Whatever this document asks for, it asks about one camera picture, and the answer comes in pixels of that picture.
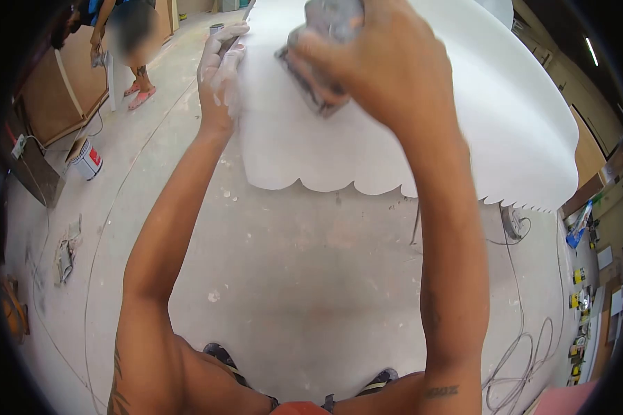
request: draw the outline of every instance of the red label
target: red label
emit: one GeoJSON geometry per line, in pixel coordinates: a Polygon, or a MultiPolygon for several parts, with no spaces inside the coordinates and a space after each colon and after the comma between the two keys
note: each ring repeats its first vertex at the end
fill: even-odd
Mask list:
{"type": "Polygon", "coordinates": [[[100,165],[101,157],[99,154],[97,154],[94,147],[90,149],[90,158],[93,162],[95,162],[96,165],[100,165]]]}

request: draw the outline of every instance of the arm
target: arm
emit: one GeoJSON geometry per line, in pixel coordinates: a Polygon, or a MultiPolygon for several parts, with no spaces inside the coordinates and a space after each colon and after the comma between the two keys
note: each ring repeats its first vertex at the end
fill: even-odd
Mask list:
{"type": "Polygon", "coordinates": [[[95,29],[92,32],[92,37],[90,38],[90,43],[92,44],[92,49],[97,49],[101,43],[101,38],[104,34],[104,28],[106,26],[106,21],[108,20],[108,16],[111,15],[113,8],[116,6],[116,0],[104,0],[101,4],[99,15],[97,16],[97,21],[95,22],[95,29]]]}
{"type": "Polygon", "coordinates": [[[326,43],[304,33],[296,52],[338,80],[399,139],[421,199],[427,364],[420,410],[477,414],[489,277],[452,68],[444,45],[408,2],[364,5],[365,27],[352,43],[326,43]]]}
{"type": "Polygon", "coordinates": [[[168,313],[173,285],[183,264],[200,205],[219,157],[233,133],[229,108],[215,104],[235,73],[244,47],[217,53],[222,40],[243,35],[246,24],[227,27],[206,44],[199,68],[202,121],[148,214],[129,255],[117,324],[114,383],[108,414],[180,413],[183,366],[168,313]]]}

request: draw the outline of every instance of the concrete floor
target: concrete floor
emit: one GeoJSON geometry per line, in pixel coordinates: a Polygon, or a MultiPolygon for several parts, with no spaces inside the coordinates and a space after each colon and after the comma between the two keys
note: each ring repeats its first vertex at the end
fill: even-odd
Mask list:
{"type": "MultiPolygon", "coordinates": [[[[108,104],[100,109],[103,130],[92,143],[104,165],[92,181],[66,170],[63,153],[47,154],[67,182],[55,209],[47,211],[10,178],[6,270],[28,288],[21,290],[21,301],[30,305],[31,335],[20,350],[59,413],[106,411],[127,257],[198,130],[195,71],[208,26],[241,16],[183,21],[148,66],[157,94],[133,112],[127,111],[129,99],[116,112],[108,104]],[[57,287],[54,250],[79,213],[82,243],[74,271],[57,287]]],[[[99,128],[95,117],[88,132],[99,128]]],[[[51,149],[68,148],[74,136],[51,149]]],[[[321,403],[330,393],[339,400],[386,367],[400,375],[423,370],[422,257],[419,248],[409,246],[417,200],[397,190],[362,195],[352,185],[334,193],[315,193],[299,183],[281,191],[254,188],[246,182],[235,140],[222,160],[169,303],[174,330],[198,349],[211,341],[224,344],[250,384],[280,401],[321,403]]],[[[487,238],[504,242],[498,207],[481,203],[481,215],[487,238]]],[[[538,364],[516,412],[544,387],[565,386],[567,350],[578,325],[566,306],[571,268],[595,261],[587,246],[577,256],[566,249],[554,214],[523,211],[523,216],[530,217],[532,230],[510,247],[512,265],[506,246],[488,244],[491,309],[482,379],[495,371],[520,328],[537,343],[547,316],[553,321],[551,349],[557,343],[558,349],[538,364]]],[[[597,281],[597,267],[589,270],[587,282],[593,278],[597,281]]],[[[549,336],[548,326],[538,361],[549,336]]],[[[496,377],[521,377],[532,348],[523,338],[496,377]]],[[[514,386],[496,386],[491,405],[514,386]]],[[[491,413],[485,404],[483,412],[491,413]]]]}

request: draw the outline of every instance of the fluorescent light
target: fluorescent light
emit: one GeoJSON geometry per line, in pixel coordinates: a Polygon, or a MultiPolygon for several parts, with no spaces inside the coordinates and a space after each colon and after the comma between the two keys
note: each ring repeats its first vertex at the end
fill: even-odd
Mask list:
{"type": "Polygon", "coordinates": [[[593,55],[593,62],[595,62],[595,65],[598,66],[598,58],[595,57],[595,52],[593,52],[593,45],[590,44],[589,38],[586,38],[586,44],[589,45],[590,54],[593,55]]]}

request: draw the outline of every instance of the shoe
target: shoe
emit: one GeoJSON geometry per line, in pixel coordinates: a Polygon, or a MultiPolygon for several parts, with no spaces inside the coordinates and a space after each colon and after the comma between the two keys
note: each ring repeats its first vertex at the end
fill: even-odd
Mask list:
{"type": "Polygon", "coordinates": [[[125,96],[130,96],[135,92],[139,92],[140,90],[141,87],[139,86],[139,84],[136,83],[136,81],[134,81],[132,86],[128,90],[125,90],[125,96]]]}
{"type": "Polygon", "coordinates": [[[129,105],[127,105],[127,108],[130,111],[135,110],[136,108],[140,107],[145,101],[147,101],[148,98],[154,95],[155,92],[157,92],[157,88],[154,86],[148,92],[139,92],[136,95],[136,98],[134,98],[132,102],[130,102],[129,105]]]}
{"type": "Polygon", "coordinates": [[[245,379],[238,367],[235,365],[233,359],[231,359],[231,355],[219,344],[210,343],[206,347],[203,348],[203,353],[209,354],[210,356],[216,358],[218,361],[224,363],[235,375],[235,380],[238,381],[239,384],[245,386],[246,388],[251,389],[251,386],[247,383],[247,379],[245,379]]]}
{"type": "Polygon", "coordinates": [[[385,369],[379,373],[374,380],[367,384],[367,386],[365,386],[356,396],[365,396],[379,392],[383,389],[383,387],[385,387],[385,385],[397,379],[399,379],[399,375],[395,369],[385,369]]]}

